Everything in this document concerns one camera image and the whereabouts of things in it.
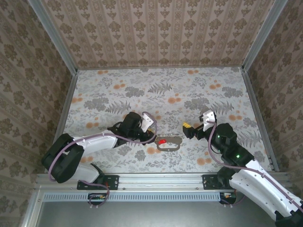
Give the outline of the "metal carabiner keyring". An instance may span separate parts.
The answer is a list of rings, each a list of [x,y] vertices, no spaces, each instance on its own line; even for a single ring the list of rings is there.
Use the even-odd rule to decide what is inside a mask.
[[[180,145],[172,142],[157,144],[157,149],[162,152],[174,152],[180,149]]]

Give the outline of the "black connector box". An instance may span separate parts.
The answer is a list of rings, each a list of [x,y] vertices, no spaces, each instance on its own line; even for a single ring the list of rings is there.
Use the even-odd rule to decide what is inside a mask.
[[[90,193],[88,194],[88,204],[91,206],[100,206],[107,199],[107,193]]]
[[[223,205],[234,204],[236,202],[236,194],[234,192],[221,192],[220,203]]]

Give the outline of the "grey metal front panel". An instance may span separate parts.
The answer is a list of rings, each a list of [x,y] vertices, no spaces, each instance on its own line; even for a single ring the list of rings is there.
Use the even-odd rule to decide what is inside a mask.
[[[106,202],[91,208],[83,201],[43,202],[34,193],[21,227],[275,227],[256,204],[245,199],[232,207],[218,202]]]

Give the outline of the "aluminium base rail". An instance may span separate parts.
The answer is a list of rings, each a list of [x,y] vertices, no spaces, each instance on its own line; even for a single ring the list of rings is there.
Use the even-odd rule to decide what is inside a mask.
[[[216,173],[143,173],[143,174],[103,174],[103,175],[118,175],[119,185],[117,190],[126,191],[156,191],[156,190],[204,190],[202,175],[211,175]],[[284,172],[270,172],[272,177],[281,183],[284,187],[290,187],[291,183],[287,173]],[[62,188],[68,190],[75,190],[78,180],[70,179],[64,183],[52,182],[48,178],[48,174],[38,174],[36,178],[36,185],[49,188]]]

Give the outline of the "aluminium table side rail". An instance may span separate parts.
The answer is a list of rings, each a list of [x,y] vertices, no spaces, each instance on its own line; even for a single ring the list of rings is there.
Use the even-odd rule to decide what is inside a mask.
[[[251,102],[251,106],[252,106],[252,109],[253,109],[253,112],[254,112],[254,115],[256,118],[256,122],[258,124],[259,132],[260,132],[260,135],[261,135],[261,138],[263,141],[265,151],[267,152],[267,156],[269,157],[269,160],[271,161],[270,163],[271,163],[273,170],[275,172],[280,172],[280,169],[279,169],[279,166],[278,166],[275,154],[273,152],[273,149],[272,149],[272,146],[270,143],[270,139],[269,139],[269,136],[268,136],[268,133],[267,133],[267,130],[266,130],[263,118],[262,118],[262,114],[261,114],[261,111],[258,106],[257,98],[255,96],[253,86],[249,79],[249,75],[244,69],[242,69],[242,68],[240,68],[240,69],[241,69],[243,81],[245,83],[245,86],[246,86],[246,89],[248,92],[248,96],[250,98],[250,102]]]
[[[74,91],[75,91],[75,88],[76,88],[77,79],[78,79],[77,75],[73,75],[71,77],[71,82],[70,82],[70,85],[69,85],[68,92],[66,94],[66,99],[64,101],[64,105],[63,105],[63,108],[62,108],[62,113],[61,113],[59,123],[58,123],[57,128],[56,128],[55,136],[54,136],[54,139],[53,139],[51,145],[53,145],[54,142],[59,138],[59,136],[61,134],[63,134],[63,132],[64,132],[67,117],[68,117],[68,113],[69,113],[69,109],[70,109],[72,98],[73,98],[73,94],[74,94]]]

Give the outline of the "aluminium frame post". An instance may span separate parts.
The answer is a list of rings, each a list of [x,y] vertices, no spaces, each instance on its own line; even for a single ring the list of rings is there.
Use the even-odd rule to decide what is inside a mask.
[[[58,53],[63,59],[66,67],[68,68],[71,76],[74,77],[77,74],[77,66],[70,55],[67,46],[65,45],[63,39],[60,36],[59,29],[57,29],[52,22],[49,13],[46,8],[43,6],[41,0],[28,0],[30,6],[36,13],[38,19],[42,23],[45,31],[48,33],[50,39],[55,45]]]
[[[266,18],[242,63],[244,72],[247,72],[253,64],[287,2],[288,0],[274,0],[271,9],[267,13]]]

